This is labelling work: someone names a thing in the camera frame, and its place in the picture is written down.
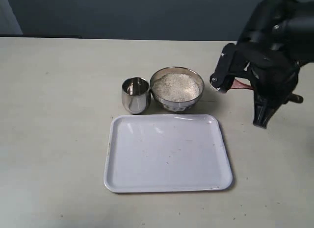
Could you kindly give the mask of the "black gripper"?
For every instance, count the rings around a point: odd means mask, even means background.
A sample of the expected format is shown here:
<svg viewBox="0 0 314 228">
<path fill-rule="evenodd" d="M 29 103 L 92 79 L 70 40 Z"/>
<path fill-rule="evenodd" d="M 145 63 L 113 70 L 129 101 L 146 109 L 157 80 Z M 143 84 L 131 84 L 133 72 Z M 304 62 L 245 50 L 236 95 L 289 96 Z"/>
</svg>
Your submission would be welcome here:
<svg viewBox="0 0 314 228">
<path fill-rule="evenodd" d="M 267 128 L 280 105 L 303 102 L 303 97 L 293 91 L 300 69 L 313 61 L 313 1 L 262 0 L 245 25 L 237 47 L 228 43 L 223 48 L 210 76 L 210 87 L 226 93 L 234 79 L 247 78 L 245 68 L 250 64 L 253 125 Z"/>
</svg>

